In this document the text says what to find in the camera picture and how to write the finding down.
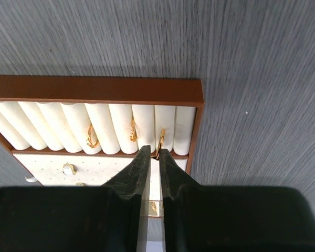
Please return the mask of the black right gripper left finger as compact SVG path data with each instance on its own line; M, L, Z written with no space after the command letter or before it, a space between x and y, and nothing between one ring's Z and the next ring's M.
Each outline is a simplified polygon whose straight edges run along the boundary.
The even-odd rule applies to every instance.
M151 148L101 186L1 187L0 251L145 251Z

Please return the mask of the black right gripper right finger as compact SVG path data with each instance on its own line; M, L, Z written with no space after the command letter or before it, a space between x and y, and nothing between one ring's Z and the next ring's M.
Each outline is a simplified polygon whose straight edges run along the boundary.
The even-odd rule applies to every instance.
M166 251L315 251L315 216L296 189L205 186L159 155Z

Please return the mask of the brown jewelry tray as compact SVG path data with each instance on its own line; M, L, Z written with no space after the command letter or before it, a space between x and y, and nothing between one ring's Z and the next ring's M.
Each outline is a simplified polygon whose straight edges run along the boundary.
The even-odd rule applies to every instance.
M151 148L150 217L163 215L159 152L191 171L198 79L0 75L0 144L43 186L100 186ZM64 175L72 164L76 175ZM155 201L157 212L150 201Z

